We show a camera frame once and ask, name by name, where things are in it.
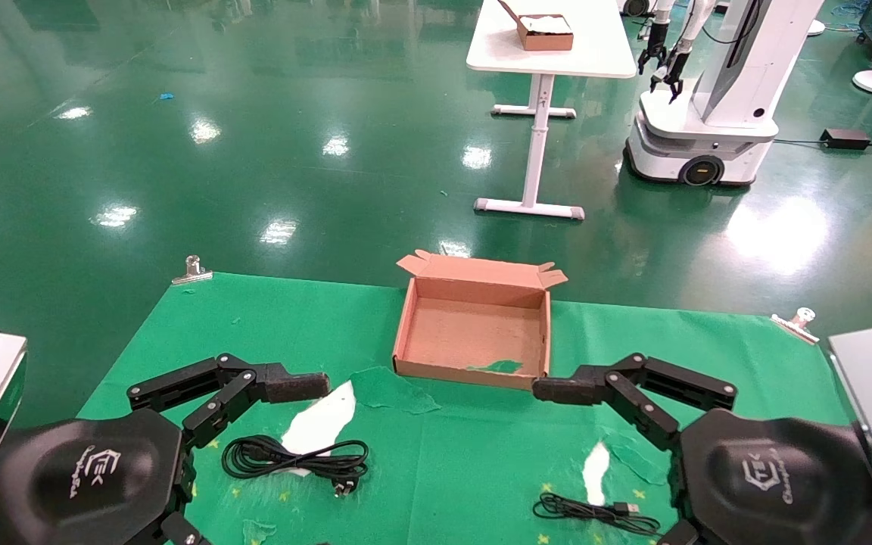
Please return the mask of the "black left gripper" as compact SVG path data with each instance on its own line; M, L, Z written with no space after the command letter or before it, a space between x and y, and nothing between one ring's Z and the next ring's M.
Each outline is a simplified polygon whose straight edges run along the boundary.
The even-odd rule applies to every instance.
M183 432L139 410L10 431L0 445L0 544L205 544L184 516Z

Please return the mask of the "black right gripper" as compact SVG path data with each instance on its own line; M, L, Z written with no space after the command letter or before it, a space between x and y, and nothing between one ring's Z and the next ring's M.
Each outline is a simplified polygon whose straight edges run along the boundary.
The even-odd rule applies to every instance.
M872 544L872 466L854 425L712 410L679 434L674 507L657 545Z

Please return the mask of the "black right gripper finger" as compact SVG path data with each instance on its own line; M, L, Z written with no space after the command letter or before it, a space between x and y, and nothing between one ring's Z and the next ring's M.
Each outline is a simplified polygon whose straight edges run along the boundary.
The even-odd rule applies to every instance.
M569 406L610 406L661 451L672 450L678 421L646 392L660 394L698 410L732 410L737 387L692 369L640 353L610 366L579 366L570 377L539 377L532 382L537 400Z

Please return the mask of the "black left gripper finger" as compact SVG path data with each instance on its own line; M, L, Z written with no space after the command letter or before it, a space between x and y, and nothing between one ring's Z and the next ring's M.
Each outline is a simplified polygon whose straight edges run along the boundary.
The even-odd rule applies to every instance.
M293 375L281 363L247 363L221 354L128 387L132 410L163 412L204 401L182 421L187 448L204 448L257 401L290 403L328 396L322 372Z

